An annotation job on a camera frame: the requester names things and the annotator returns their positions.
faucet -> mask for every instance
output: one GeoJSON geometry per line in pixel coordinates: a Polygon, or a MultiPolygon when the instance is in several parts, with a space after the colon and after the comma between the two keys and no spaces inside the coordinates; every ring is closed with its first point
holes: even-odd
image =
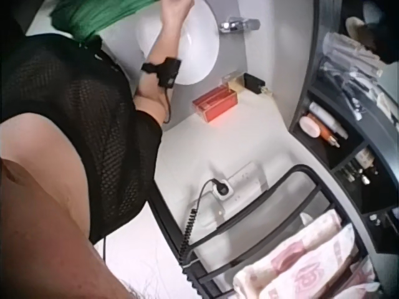
{"type": "Polygon", "coordinates": [[[258,19],[245,19],[243,17],[230,17],[226,22],[219,25],[219,31],[222,33],[242,32],[258,30],[261,22],[258,19]]]}

red box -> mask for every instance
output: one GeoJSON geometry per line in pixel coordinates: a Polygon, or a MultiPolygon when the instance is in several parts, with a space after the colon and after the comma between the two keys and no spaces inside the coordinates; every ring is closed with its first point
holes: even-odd
{"type": "Polygon", "coordinates": [[[193,101],[198,115],[209,123],[220,114],[237,105],[237,93],[222,85],[193,101]]]}

green fabric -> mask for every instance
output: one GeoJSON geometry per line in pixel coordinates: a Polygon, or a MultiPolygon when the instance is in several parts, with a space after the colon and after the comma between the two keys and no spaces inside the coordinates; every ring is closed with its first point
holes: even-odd
{"type": "Polygon", "coordinates": [[[98,31],[136,13],[155,0],[60,0],[51,13],[54,28],[89,42],[98,31]]]}

black coiled cord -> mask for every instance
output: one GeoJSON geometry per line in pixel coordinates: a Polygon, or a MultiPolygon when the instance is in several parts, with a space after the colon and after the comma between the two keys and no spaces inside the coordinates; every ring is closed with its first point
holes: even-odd
{"type": "Polygon", "coordinates": [[[209,183],[215,183],[215,182],[219,183],[215,179],[209,179],[206,181],[206,183],[204,184],[204,186],[201,189],[201,192],[199,193],[200,195],[198,196],[196,208],[192,209],[190,212],[190,216],[188,217],[188,222],[186,225],[185,233],[183,235],[183,240],[181,241],[181,245],[180,245],[180,249],[179,249],[179,264],[180,264],[180,266],[185,266],[187,249],[190,244],[190,237],[191,237],[191,233],[193,232],[195,219],[197,218],[197,215],[198,215],[198,209],[200,208],[199,204],[200,204],[200,200],[202,197],[202,193],[204,193],[206,185],[208,185],[209,183]]]}
{"type": "Polygon", "coordinates": [[[169,124],[170,118],[172,117],[172,109],[170,108],[170,101],[168,97],[168,89],[165,87],[165,98],[166,98],[166,104],[168,105],[168,119],[165,120],[163,123],[164,124],[169,124]]]}

black cable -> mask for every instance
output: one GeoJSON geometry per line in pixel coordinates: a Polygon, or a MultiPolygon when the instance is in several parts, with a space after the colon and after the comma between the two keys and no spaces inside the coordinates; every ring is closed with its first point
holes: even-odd
{"type": "Polygon", "coordinates": [[[201,192],[199,193],[200,195],[198,196],[197,206],[196,206],[195,209],[191,210],[190,216],[188,217],[188,222],[187,222],[187,225],[186,225],[185,233],[183,235],[183,240],[181,241],[181,245],[180,245],[180,249],[179,249],[179,264],[181,266],[184,266],[183,263],[185,262],[187,248],[188,248],[188,246],[190,244],[191,233],[193,231],[195,219],[196,219],[197,214],[198,214],[198,209],[200,208],[199,204],[200,204],[200,201],[201,201],[202,194],[204,193],[206,185],[208,185],[209,183],[213,183],[214,181],[215,181],[215,179],[209,179],[209,180],[207,180],[205,182],[204,186],[201,189],[201,192]]]}
{"type": "Polygon", "coordinates": [[[104,237],[104,242],[102,245],[102,259],[104,260],[104,263],[105,263],[105,252],[107,251],[106,241],[107,241],[107,237],[104,237]]]}
{"type": "Polygon", "coordinates": [[[166,104],[168,105],[168,119],[165,120],[163,123],[167,125],[170,122],[172,110],[170,107],[170,101],[169,101],[169,97],[168,97],[168,89],[166,87],[165,87],[165,98],[166,98],[166,104]]]}

